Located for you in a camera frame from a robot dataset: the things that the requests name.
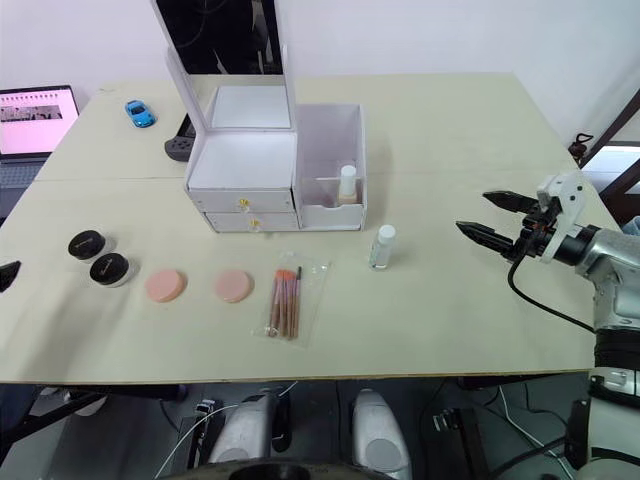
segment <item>toy car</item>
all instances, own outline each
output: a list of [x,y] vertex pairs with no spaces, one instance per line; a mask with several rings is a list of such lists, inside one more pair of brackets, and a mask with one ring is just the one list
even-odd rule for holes
[[140,100],[131,100],[124,106],[125,112],[131,117],[136,127],[150,127],[156,123],[156,117],[149,111],[147,106]]

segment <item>white wall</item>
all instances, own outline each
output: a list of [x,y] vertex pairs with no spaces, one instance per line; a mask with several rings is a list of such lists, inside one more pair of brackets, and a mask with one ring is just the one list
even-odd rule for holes
[[[640,85],[637,0],[280,1],[296,75],[512,71],[567,145]],[[0,2],[0,86],[167,77],[148,0]]]
[[107,82],[167,78],[149,0],[0,0],[0,87],[71,84],[80,107]]

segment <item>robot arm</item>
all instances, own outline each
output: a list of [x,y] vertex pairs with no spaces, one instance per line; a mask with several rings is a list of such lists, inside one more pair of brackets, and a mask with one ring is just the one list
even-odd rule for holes
[[525,214],[515,242],[478,223],[457,226],[516,268],[526,256],[539,256],[543,263],[555,259],[594,284],[593,329],[547,310],[596,334],[591,398],[574,403],[565,453],[580,469],[580,479],[640,478],[640,237],[577,225],[583,181],[579,172],[549,177],[537,199],[509,191],[485,193],[496,206]]

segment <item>laptop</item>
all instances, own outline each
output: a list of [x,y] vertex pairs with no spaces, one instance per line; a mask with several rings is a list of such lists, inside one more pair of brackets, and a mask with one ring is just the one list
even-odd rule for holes
[[0,90],[0,218],[13,209],[76,118],[69,85]]

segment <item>storage compartment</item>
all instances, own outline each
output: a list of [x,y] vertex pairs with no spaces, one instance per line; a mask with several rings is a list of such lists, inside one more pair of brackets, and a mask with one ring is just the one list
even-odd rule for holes
[[293,232],[299,230],[295,213],[205,213],[217,232]]
[[[299,105],[294,197],[302,230],[359,230],[367,206],[364,126],[359,105]],[[338,204],[340,170],[356,168],[357,203]]]
[[191,190],[201,212],[286,213],[293,212],[291,190]]

